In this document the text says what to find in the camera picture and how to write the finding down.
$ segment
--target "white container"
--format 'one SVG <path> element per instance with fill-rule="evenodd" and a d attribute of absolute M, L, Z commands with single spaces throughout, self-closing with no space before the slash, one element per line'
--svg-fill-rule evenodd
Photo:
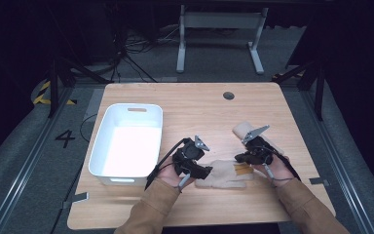
<path fill-rule="evenodd" d="M 110 105 L 93 144 L 90 173 L 106 185 L 145 185 L 157 165 L 162 128 L 158 105 Z"/>

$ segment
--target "wooden table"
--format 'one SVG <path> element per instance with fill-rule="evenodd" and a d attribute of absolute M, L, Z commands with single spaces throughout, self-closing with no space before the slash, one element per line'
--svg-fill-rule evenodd
<path fill-rule="evenodd" d="M 235 97 L 228 100 L 223 97 L 225 92 Z M 90 198 L 72 205 L 68 218 L 71 229 L 122 225 L 143 192 L 143 187 L 103 185 L 88 170 L 101 119 L 106 108 L 114 103 L 160 105 L 164 118 L 160 157 L 181 139 L 199 135 L 210 148 L 199 163 L 231 160 L 245 152 L 232 132 L 240 122 L 248 121 L 253 127 L 270 125 L 263 135 L 284 151 L 302 181 L 335 214 L 324 186 L 310 184 L 309 178 L 318 177 L 318 171 L 276 83 L 113 84 L 105 88 L 76 190 L 76 194 L 88 192 Z M 290 220 L 275 189 L 258 172 L 255 175 L 245 189 L 206 189 L 194 184 L 186 187 L 165 226 Z"/>

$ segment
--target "long sleeve shirt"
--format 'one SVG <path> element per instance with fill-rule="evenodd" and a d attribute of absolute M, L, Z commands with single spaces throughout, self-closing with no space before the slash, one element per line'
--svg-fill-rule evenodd
<path fill-rule="evenodd" d="M 332 212 L 294 178 L 277 188 L 280 201 L 302 233 L 349 233 Z M 169 211 L 180 192 L 156 178 L 145 190 L 141 200 L 131 209 L 130 218 L 115 234 L 160 234 Z"/>

